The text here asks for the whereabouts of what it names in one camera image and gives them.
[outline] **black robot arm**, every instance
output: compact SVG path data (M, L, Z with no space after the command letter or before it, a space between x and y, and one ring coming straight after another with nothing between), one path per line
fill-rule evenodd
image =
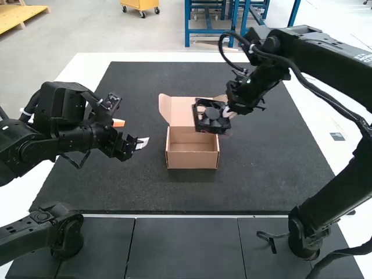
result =
M91 111L84 117L86 102ZM121 97L110 93L105 100L77 83L43 83L30 99L19 120L0 122L0 186L23 176L43 160L58 155L81 168L91 149L125 161L136 150L137 138L113 127L113 114ZM28 123L34 115L33 123ZM66 153L85 153L76 163Z
M83 246L83 215L69 205L45 205L30 215L0 228L0 266L44 247L51 256L66 260Z
M253 72L248 73L225 57L222 42L230 35L238 39L251 64L256 66ZM252 27L244 38L225 33L220 37L219 48L236 74L236 79L227 83L228 102L224 112L252 113L254 108L259 108L270 89L280 81L290 79L289 69L292 69L303 86L354 121L361 131L362 140L345 169L289 214L288 243L291 251L306 260L316 259L322 239L330 234L331 225L372 197L372 128L364 118L308 82L302 72L341 91L372 112L372 53L339 42L308 26L273 30L266 26ZM372 239L360 247L330 254L308 278L313 278L319 268L335 258L364 255L371 251Z

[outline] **box flap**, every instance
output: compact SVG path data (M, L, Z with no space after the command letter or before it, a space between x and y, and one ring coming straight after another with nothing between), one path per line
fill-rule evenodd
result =
M224 95L216 96L216 97L213 98L213 100L226 103L227 102L227 95L224 94Z
M195 98L213 99L216 101L227 102L226 95L214 98L206 97L170 97L159 94L159 112L171 127L195 127L194 116L192 115L192 105Z
M171 108L172 97L165 94L159 94L159 112L170 124L170 108Z

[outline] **white table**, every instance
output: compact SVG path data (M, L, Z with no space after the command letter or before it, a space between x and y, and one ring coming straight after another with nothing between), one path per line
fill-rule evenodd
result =
M226 56L233 62L247 62L243 53L227 53ZM223 59L219 53L206 52L78 53L56 80L75 81L95 91L111 61L223 62ZM372 122L372 115L363 106L319 81L311 80L311 82L339 99L348 108L365 117L369 123ZM348 164L352 157L352 151L361 139L358 128L340 116L325 102L315 97L310 91L303 88L294 75L292 75L291 81L285 81L284 84L328 164L333 172L338 174ZM330 136L330 133L334 132L341 133L346 141L334 141ZM18 178L0 188L0 226L5 226L28 215L28 208L52 167L53 163L42 162L22 178ZM355 216L346 216L339 222L341 231L350 247L360 245L370 239L372 235L371 219L372 201L368 201L357 208ZM372 279L372 268L370 267L372 254L358 256L356 261L364 277ZM10 263L0 267L0 279L5 278L9 267Z

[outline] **wooden pallet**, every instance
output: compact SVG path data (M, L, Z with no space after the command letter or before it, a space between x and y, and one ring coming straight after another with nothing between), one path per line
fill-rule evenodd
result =
M41 12L51 11L48 6L0 5L0 34L14 27L24 29L24 22Z

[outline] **yellow cart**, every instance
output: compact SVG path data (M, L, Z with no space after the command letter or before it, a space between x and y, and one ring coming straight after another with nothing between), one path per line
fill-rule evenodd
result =
M160 14L159 0L120 0L120 4L123 6L123 12L127 12L127 6L139 11L139 14L144 19L146 13L144 10L154 8L155 13Z

